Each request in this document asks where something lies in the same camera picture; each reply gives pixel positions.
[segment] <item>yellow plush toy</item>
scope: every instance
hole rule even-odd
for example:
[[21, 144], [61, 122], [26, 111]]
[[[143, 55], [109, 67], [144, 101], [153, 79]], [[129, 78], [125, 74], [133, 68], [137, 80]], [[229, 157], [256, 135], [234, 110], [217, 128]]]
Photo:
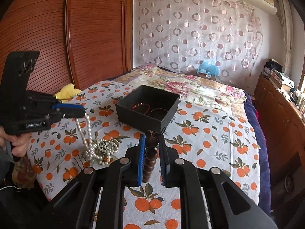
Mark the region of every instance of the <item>yellow plush toy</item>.
[[66, 102], [68, 99], [79, 94], [80, 92], [81, 90], [76, 89], [74, 84], [67, 84], [58, 93], [56, 93], [55, 96], [56, 99], [62, 100], [62, 102]]

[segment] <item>bed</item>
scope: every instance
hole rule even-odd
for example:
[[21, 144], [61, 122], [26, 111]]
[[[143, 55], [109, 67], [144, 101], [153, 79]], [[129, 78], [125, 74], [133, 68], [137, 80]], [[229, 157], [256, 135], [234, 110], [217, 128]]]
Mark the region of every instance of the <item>bed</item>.
[[[180, 95], [178, 110], [164, 133], [167, 146], [199, 168], [221, 168], [270, 214], [266, 143], [251, 99], [243, 90], [144, 65], [112, 81], [98, 82], [68, 102], [86, 108], [95, 137], [119, 142], [119, 151], [113, 157], [116, 159], [138, 144], [141, 132], [118, 121], [115, 103], [142, 84]], [[85, 129], [85, 121], [80, 124]], [[33, 133], [27, 156], [48, 200], [90, 164], [73, 119], [63, 119], [51, 130]], [[98, 163], [93, 167], [101, 168]], [[143, 225], [159, 228], [159, 224], [180, 228], [179, 190], [161, 185], [159, 169], [157, 162], [150, 181], [142, 188], [126, 188], [125, 229]]]

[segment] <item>window curtain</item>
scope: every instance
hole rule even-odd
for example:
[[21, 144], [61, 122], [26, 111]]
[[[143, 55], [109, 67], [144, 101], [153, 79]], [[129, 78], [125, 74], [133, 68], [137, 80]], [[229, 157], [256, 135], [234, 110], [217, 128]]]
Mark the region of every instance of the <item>window curtain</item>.
[[292, 26], [292, 15], [291, 9], [289, 6], [288, 0], [278, 0], [280, 11], [281, 11], [281, 19], [282, 26], [284, 30], [284, 43], [285, 43], [285, 63], [283, 64], [283, 71], [287, 76], [290, 75], [290, 53], [292, 47], [292, 37], [293, 37], [293, 26]]
[[135, 56], [141, 63], [193, 73], [204, 61], [216, 66], [217, 81], [247, 86], [263, 43], [253, 8], [222, 0], [135, 0], [135, 4], [139, 36]]

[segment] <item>navy blue bedspread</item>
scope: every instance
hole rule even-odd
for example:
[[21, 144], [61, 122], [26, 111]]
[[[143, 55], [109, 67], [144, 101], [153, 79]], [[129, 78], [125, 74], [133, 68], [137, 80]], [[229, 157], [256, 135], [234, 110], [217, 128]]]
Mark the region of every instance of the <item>navy blue bedspread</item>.
[[263, 131], [256, 118], [256, 110], [251, 102], [251, 97], [246, 93], [247, 101], [244, 103], [245, 111], [249, 123], [254, 129], [257, 144], [260, 146], [260, 199], [258, 206], [270, 216], [271, 206], [271, 191], [270, 191], [270, 169], [268, 162], [268, 154], [266, 147], [266, 140]]

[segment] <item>black box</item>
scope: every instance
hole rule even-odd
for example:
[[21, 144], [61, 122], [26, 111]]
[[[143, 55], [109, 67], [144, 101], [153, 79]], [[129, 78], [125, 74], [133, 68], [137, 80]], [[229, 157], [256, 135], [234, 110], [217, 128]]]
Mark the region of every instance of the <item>black box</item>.
[[[165, 90], [141, 85], [115, 104], [117, 116], [119, 121], [142, 132], [147, 130], [161, 132], [164, 127], [168, 126], [175, 115], [178, 109], [179, 97], [179, 95]], [[149, 104], [150, 111], [155, 108], [163, 108], [167, 110], [167, 114], [160, 121], [149, 117], [149, 115], [133, 111], [132, 106], [139, 103]]]

